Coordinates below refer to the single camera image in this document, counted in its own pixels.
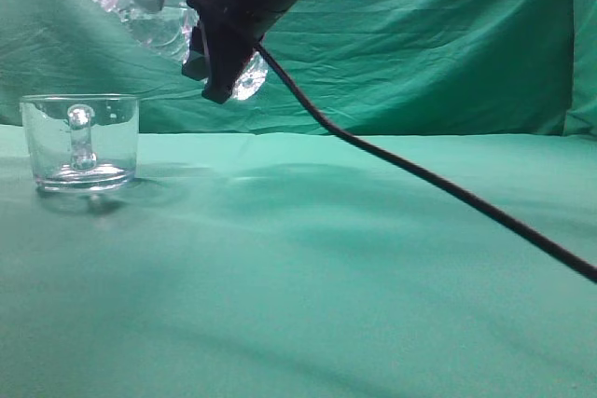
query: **green fabric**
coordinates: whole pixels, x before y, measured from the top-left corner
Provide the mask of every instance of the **green fabric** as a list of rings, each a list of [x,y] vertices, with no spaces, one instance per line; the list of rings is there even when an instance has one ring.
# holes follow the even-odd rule
[[[301,0],[266,42],[356,132],[549,134],[571,103],[572,37],[572,0]],[[321,131],[273,75],[219,106],[90,0],[3,0],[0,122],[51,91],[143,92],[142,131]]]
[[[594,141],[370,139],[597,262]],[[597,391],[593,284],[333,138],[142,135],[142,180],[89,201],[0,141],[2,397]]]
[[[575,71],[568,134],[597,135],[597,0],[574,0]]]

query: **green tablecloth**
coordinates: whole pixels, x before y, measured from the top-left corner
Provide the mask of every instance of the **green tablecloth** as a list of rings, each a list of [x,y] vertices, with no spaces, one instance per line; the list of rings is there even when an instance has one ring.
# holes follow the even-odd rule
[[[597,144],[374,137],[597,262]],[[0,127],[0,396],[582,397],[597,290],[334,138],[143,135],[41,197]]]

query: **glass mug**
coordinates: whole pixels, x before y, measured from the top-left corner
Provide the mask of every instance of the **glass mug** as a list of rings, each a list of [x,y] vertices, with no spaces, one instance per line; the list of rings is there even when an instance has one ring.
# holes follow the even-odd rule
[[[134,178],[139,102],[131,95],[29,95],[22,123],[39,189],[97,192]]]

